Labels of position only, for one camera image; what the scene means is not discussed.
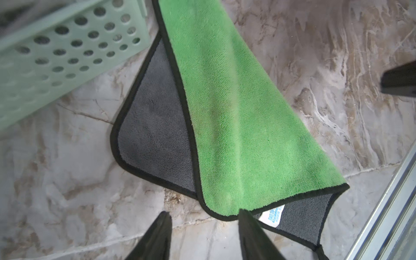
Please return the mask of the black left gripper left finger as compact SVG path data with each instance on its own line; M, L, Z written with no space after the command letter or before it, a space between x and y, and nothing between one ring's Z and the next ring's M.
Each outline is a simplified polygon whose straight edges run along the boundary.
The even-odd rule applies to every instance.
M169 260L172 218L162 211L125 260Z

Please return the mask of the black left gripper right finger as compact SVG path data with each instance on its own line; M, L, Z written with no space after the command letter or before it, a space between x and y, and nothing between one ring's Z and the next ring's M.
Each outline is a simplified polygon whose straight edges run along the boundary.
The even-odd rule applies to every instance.
M285 260L253 215L239 210L238 231L244 260Z

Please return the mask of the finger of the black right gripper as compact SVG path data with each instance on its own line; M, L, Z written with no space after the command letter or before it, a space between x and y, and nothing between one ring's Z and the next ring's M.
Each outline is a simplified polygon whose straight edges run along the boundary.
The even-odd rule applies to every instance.
M380 86L381 93L384 94L416 97L416 62L385 71Z

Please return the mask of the green and grey dishcloth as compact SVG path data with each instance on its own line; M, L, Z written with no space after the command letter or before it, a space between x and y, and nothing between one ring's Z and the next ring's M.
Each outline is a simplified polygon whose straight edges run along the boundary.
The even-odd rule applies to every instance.
M241 38L220 1L153 1L159 32L110 134L127 172L199 201L248 210L324 259L349 186Z

